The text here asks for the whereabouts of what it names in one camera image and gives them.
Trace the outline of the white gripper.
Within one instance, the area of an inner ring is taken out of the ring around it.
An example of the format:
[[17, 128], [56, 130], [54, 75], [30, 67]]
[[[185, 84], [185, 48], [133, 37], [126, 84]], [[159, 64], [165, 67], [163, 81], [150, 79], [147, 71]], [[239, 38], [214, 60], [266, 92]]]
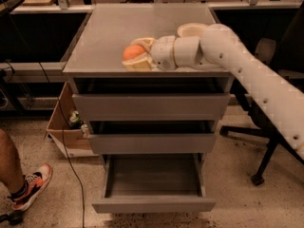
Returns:
[[123, 65], [129, 71], [146, 72], [153, 69], [154, 61], [160, 70], [174, 70], [176, 68], [173, 53], [175, 41], [174, 35], [163, 36], [158, 40], [153, 37], [137, 38], [130, 45], [143, 47], [151, 56], [144, 53], [134, 59], [123, 61]]

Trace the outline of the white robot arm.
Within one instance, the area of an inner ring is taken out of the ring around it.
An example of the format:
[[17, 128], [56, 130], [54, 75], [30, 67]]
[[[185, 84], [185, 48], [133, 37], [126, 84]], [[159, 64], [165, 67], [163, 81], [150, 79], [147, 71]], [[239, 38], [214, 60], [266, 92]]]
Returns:
[[229, 70], [251, 95], [295, 153], [304, 159], [304, 94], [260, 62], [223, 24], [184, 24], [177, 35], [133, 40], [123, 51], [129, 71]]

